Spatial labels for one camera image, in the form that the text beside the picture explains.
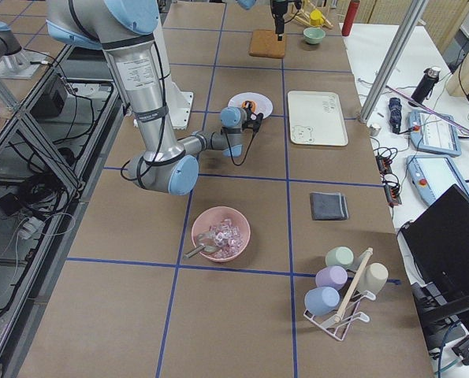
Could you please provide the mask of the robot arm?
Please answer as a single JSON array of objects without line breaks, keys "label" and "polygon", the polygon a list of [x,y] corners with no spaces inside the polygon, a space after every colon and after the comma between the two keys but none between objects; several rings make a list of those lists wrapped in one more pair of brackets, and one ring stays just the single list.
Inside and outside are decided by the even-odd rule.
[{"label": "robot arm", "polygon": [[[249,10],[255,6],[256,0],[236,0],[235,3],[242,9]],[[278,42],[283,40],[285,34],[285,15],[288,12],[290,3],[292,3],[292,1],[270,1],[270,13],[274,21],[274,33],[277,36]]]},{"label": "robot arm", "polygon": [[49,1],[47,28],[64,44],[101,50],[123,100],[134,113],[146,150],[124,165],[121,176],[138,187],[186,195],[199,175],[197,155],[222,150],[231,158],[242,151],[242,132],[257,132],[262,113],[250,106],[221,111],[222,130],[177,139],[169,115],[162,49],[154,33],[160,26],[155,1]]}]

